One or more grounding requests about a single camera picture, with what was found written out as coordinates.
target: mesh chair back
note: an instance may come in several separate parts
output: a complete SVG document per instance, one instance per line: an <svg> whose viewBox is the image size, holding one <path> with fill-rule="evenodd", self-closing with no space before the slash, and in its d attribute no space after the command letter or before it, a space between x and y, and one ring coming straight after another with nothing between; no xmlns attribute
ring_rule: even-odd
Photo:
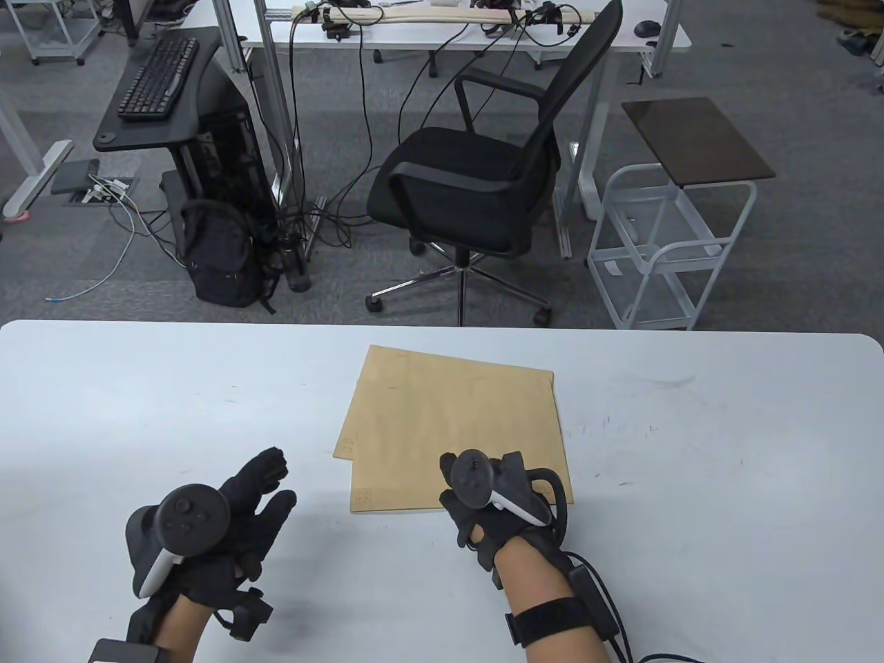
<svg viewBox="0 0 884 663"><path fill-rule="evenodd" d="M511 172L514 179L528 172L540 157L546 141L553 134L553 121L556 116L611 47L611 42L620 31L622 21L621 0L611 0L586 28L580 41L565 58L559 72L546 89L546 94L540 100L537 128L531 133L521 154L515 160Z"/></svg>

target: hand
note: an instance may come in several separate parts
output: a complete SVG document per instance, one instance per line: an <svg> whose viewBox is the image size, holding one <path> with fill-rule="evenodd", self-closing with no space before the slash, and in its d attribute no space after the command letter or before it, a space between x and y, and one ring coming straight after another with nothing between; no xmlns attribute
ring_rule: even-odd
<svg viewBox="0 0 884 663"><path fill-rule="evenodd" d="M233 610L254 599L254 594L238 589L246 578L255 581L260 577L262 562L297 498L293 491L279 491L260 514L255 511L261 497L275 491L287 474L285 456L272 447L224 482L218 490L230 506L225 537L208 552L185 559L172 570L160 590L133 614L130 642L150 642L178 596L215 610Z"/></svg>
<svg viewBox="0 0 884 663"><path fill-rule="evenodd" d="M439 458L439 468L449 486L455 458L453 453L443 453ZM506 509L501 510L491 505L481 509L470 508L450 489L439 495L439 502L457 526L457 545L476 551L479 565L486 571L494 569L497 553L514 537L528 541L563 574L567 574L573 567L568 556L559 549L559 542L553 531L555 520L553 525L535 527ZM496 574L494 583L499 584Z"/></svg>

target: manila envelope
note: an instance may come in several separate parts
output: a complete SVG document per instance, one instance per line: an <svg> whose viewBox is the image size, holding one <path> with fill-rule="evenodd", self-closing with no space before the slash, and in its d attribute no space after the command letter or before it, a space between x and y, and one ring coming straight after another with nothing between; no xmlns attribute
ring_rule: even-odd
<svg viewBox="0 0 884 663"><path fill-rule="evenodd" d="M365 376L377 381L356 403L351 511L439 508L439 456L470 448L522 452L527 469L555 471L573 502L548 372L379 349L393 361ZM548 484L535 488L552 501Z"/></svg>
<svg viewBox="0 0 884 663"><path fill-rule="evenodd" d="M500 381L543 377L549 380L550 385L553 383L551 370L525 369L506 364L474 362L439 354L398 350L392 347L370 346L369 352L365 355L365 363L362 365L362 373L356 382L353 398L350 400L347 417L338 435L338 443L334 447L332 455L335 458L347 461L353 459L356 432L361 428L365 414L370 412L365 402L366 392L378 381L399 380L406 371L411 370L432 370L434 374L441 371L443 373L441 377L446 382L451 381L452 384L457 384L457 381L462 379L479 376Z"/></svg>

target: black backpack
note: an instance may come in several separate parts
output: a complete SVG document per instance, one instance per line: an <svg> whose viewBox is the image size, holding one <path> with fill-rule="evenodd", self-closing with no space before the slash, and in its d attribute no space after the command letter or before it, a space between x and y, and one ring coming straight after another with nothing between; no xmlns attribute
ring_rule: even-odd
<svg viewBox="0 0 884 663"><path fill-rule="evenodd" d="M256 301L270 312L279 270L270 267L277 250L268 229L227 202L196 199L181 207L181 256L196 296L213 304L243 309Z"/></svg>

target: chair wheel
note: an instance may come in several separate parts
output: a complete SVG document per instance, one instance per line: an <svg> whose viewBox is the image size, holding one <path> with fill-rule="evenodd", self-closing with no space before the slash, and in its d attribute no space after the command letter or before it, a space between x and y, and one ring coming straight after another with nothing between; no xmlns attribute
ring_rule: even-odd
<svg viewBox="0 0 884 663"><path fill-rule="evenodd" d="M553 321L553 310L552 309L538 309L537 313L534 314L534 324L538 327L549 327L550 322Z"/></svg>
<svg viewBox="0 0 884 663"><path fill-rule="evenodd" d="M365 298L365 308L369 310L369 313L380 313L384 310L384 303L379 299L373 300L371 295L368 295Z"/></svg>
<svg viewBox="0 0 884 663"><path fill-rule="evenodd" d="M409 237L408 250L411 251L411 255L423 255L427 252L427 245L422 241L416 240L414 237Z"/></svg>

